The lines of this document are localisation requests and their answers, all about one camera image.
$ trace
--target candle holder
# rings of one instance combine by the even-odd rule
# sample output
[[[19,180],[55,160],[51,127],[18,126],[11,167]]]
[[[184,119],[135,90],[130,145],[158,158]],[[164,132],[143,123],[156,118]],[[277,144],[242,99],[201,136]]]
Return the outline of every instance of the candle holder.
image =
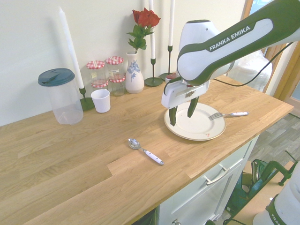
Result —
[[[173,46],[168,46],[168,52],[169,52],[169,67],[168,67],[168,73],[163,73],[159,77],[165,81],[165,78],[170,74],[170,64],[171,64],[171,51],[173,50]]]
[[[156,87],[159,86],[163,83],[163,80],[159,77],[154,77],[154,65],[155,65],[156,60],[151,59],[151,64],[152,64],[152,77],[147,78],[145,80],[145,84],[150,87]]]
[[[89,109],[94,108],[95,106],[94,106],[92,98],[91,97],[85,97],[85,93],[86,93],[85,87],[80,88],[79,92],[83,95],[83,98],[80,99],[82,110],[85,111],[85,110],[89,110]]]

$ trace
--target red checkered lid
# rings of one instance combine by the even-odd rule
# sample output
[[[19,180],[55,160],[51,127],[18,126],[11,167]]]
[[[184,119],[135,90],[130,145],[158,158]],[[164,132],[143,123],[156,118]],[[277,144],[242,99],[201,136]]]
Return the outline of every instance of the red checkered lid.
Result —
[[[101,69],[105,66],[105,63],[103,61],[100,60],[96,60],[96,61],[91,61],[88,64],[86,64],[86,67],[88,69]]]
[[[176,73],[169,74],[169,75],[167,75],[166,78],[168,78],[168,79],[170,79],[170,80],[175,79],[175,78],[176,78]]]
[[[91,83],[91,86],[93,88],[103,88],[106,87],[108,85],[108,81],[95,81],[93,83]]]
[[[110,65],[118,65],[123,62],[123,58],[120,56],[112,56],[106,59],[106,63]]]
[[[109,81],[112,83],[121,83],[126,79],[126,77],[124,76],[122,79],[119,80],[113,80],[112,78],[109,78]]]

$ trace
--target jar lid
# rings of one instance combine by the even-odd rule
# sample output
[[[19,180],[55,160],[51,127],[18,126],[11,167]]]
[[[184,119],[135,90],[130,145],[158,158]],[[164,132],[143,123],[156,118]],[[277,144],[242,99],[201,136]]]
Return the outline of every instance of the jar lid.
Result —
[[[166,78],[168,78],[168,79],[170,79],[170,80],[175,79],[175,78],[176,78],[176,73],[169,74],[169,75],[167,75]]]
[[[106,63],[110,65],[118,65],[123,62],[123,58],[120,56],[112,56],[106,59]]]
[[[93,88],[103,88],[103,87],[106,87],[108,85],[108,81],[106,81],[105,83],[103,82],[94,82],[94,83],[91,83],[91,86]]]
[[[101,69],[105,66],[105,63],[103,61],[100,61],[100,60],[96,60],[95,63],[96,63],[96,67],[95,67],[93,61],[88,62],[88,64],[86,64],[86,67],[88,69]]]
[[[112,83],[121,83],[126,79],[126,77],[124,76],[122,79],[119,80],[113,80],[112,78],[109,78],[109,81]]]
[[[66,68],[51,69],[38,76],[38,84],[46,87],[59,86],[70,82],[75,74]]]

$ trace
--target plate rim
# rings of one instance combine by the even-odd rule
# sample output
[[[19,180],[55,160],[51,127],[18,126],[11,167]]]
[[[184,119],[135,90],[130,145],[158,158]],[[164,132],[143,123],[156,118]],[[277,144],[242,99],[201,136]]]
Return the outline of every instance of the plate rim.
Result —
[[[186,105],[189,105],[189,103],[190,103],[190,102],[185,102],[185,103],[181,104],[180,106],[183,106],[183,107],[184,107],[184,108],[182,108],[182,110],[183,110],[183,109],[187,109],[188,107],[185,107],[185,106],[186,106]],[[198,108],[198,109],[200,109],[200,110],[203,110],[203,109],[201,109],[201,108],[199,107],[200,105],[208,106],[209,108],[212,108],[212,109],[214,109],[216,112],[218,112],[218,110],[216,110],[215,108],[211,107],[210,105],[203,104],[203,103],[197,103],[196,108]],[[194,139],[194,138],[186,137],[186,136],[183,136],[183,135],[180,135],[180,134],[175,133],[175,131],[173,131],[173,130],[171,129],[171,126],[169,126],[169,125],[167,124],[166,118],[168,118],[168,120],[170,120],[170,117],[169,117],[169,113],[168,113],[168,112],[169,112],[169,109],[166,110],[165,115],[164,115],[164,122],[165,122],[166,127],[167,127],[173,134],[175,134],[175,135],[177,135],[177,136],[179,136],[179,137],[182,137],[182,138],[184,138],[184,139],[188,139],[188,140],[191,140],[191,141],[208,141],[208,140],[212,140],[212,139],[214,139],[214,138],[216,138],[216,137],[219,137],[221,134],[224,133],[224,131],[225,131],[225,129],[226,129],[226,121],[225,121],[225,119],[224,119],[223,117],[220,117],[220,118],[224,121],[224,129],[221,131],[220,134],[218,134],[218,135],[216,135],[216,136],[214,136],[214,137],[205,138],[205,139]]]

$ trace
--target white cup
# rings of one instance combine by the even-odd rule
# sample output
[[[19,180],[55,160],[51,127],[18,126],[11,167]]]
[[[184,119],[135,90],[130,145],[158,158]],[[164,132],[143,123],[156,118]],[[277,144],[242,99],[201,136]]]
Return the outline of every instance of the white cup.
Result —
[[[106,89],[96,90],[91,93],[91,98],[98,113],[105,113],[111,108],[109,91]]]

